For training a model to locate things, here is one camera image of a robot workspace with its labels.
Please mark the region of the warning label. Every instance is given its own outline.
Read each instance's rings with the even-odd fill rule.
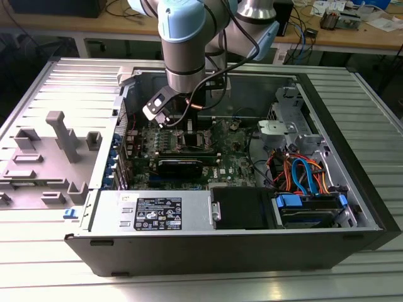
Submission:
[[[137,231],[182,230],[182,198],[138,198]]]

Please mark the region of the desk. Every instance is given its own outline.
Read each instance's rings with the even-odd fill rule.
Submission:
[[[403,30],[389,33],[362,22],[358,30],[322,30],[320,17],[309,16],[311,7],[297,8],[306,26],[318,31],[314,50],[323,52],[367,53],[375,55],[395,55],[403,43]],[[389,5],[387,12],[403,14],[403,6]],[[274,64],[282,64],[287,50],[295,47],[299,37],[292,26],[288,26],[286,35],[277,37],[278,49]]]
[[[120,6],[112,6],[112,12],[121,13]],[[309,15],[309,8],[298,8],[299,11]],[[391,13],[402,13],[403,8],[390,5]],[[68,36],[76,41],[79,55],[89,57],[85,43],[86,38],[159,41],[157,20],[145,16],[135,17],[131,20],[112,16],[106,12],[97,19],[68,17],[68,16],[42,16],[33,14],[14,14],[15,20],[31,35]],[[308,27],[319,30],[319,17],[313,17]],[[21,30],[15,26],[0,6],[0,32],[20,34]],[[291,26],[288,27],[284,37],[276,37],[273,47],[277,48],[275,64],[282,64],[287,50],[295,47],[299,37]],[[370,53],[379,55],[394,55],[403,42],[403,31],[395,30],[386,33],[366,23],[358,31],[351,30],[319,30],[314,50],[325,52]]]

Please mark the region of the blue tab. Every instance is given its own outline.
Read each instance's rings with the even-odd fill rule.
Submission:
[[[66,209],[63,215],[64,219],[78,219],[75,209]]]
[[[347,198],[344,195],[340,195],[339,199],[340,199],[341,205],[344,207],[347,207],[347,205],[348,205]]]
[[[277,207],[282,208],[284,206],[302,206],[300,196],[294,194],[284,194],[276,198]]]
[[[277,207],[279,207],[279,208],[284,207],[283,198],[281,196],[276,198],[276,202],[277,202]]]

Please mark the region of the blue latch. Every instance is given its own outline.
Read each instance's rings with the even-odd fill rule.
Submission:
[[[284,206],[302,206],[301,197],[294,194],[284,194],[276,198],[277,207]]]
[[[109,156],[110,157],[116,157],[118,155],[118,152],[116,152],[116,150],[110,150],[109,151]]]
[[[339,199],[340,199],[341,205],[344,206],[344,207],[347,207],[347,205],[348,205],[347,198],[344,195],[341,194],[339,196]]]
[[[119,134],[114,133],[113,134],[113,143],[117,144],[117,143],[121,143],[121,142],[122,142],[122,137]]]
[[[75,209],[64,210],[64,219],[78,219],[77,211]]]

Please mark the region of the aluminum extrusion table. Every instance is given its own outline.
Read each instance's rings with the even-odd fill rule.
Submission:
[[[0,168],[20,126],[53,135],[49,110],[63,110],[76,133],[100,131],[118,95],[121,66],[162,67],[143,60],[49,62],[0,129]],[[403,228],[403,126],[358,75],[333,67],[247,65],[244,70],[308,75],[362,166]],[[79,220],[64,210],[0,210],[1,301],[402,301],[403,236],[360,252],[331,271],[195,276],[98,277],[63,242]]]

